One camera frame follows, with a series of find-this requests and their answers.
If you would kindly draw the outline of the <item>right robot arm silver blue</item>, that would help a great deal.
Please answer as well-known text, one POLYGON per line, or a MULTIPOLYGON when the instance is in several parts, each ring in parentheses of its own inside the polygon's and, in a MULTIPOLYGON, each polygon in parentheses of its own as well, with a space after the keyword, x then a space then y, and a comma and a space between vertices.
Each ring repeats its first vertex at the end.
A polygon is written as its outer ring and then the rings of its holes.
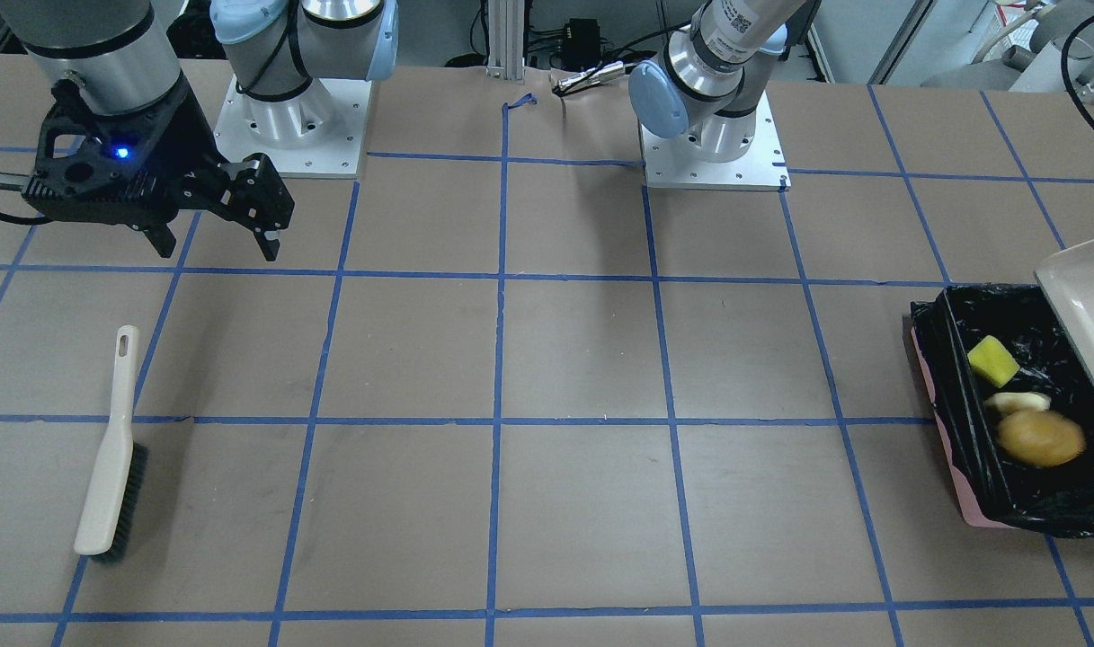
POLYGON ((36 210, 21 226, 127 226, 162 258, 181 210, 251 232, 275 261, 295 201, 279 150, 354 145, 360 129, 325 85, 389 78, 395 1, 213 1, 251 155, 223 155, 167 30, 148 1, 0 1, 0 15, 50 81, 30 173, 0 173, 36 210))

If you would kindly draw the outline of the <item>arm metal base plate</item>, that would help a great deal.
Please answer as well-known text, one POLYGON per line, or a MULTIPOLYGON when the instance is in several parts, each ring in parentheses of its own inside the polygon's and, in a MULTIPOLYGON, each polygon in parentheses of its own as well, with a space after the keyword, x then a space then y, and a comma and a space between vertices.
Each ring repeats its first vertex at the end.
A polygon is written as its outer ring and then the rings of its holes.
POLYGON ((638 127, 645 185, 667 190, 788 190, 792 187, 768 92, 737 119, 712 115, 678 137, 638 127))
POLYGON ((264 153, 284 180, 357 180, 375 89, 361 79, 314 79, 299 97, 259 102, 230 83, 214 128, 218 151, 234 163, 264 153))

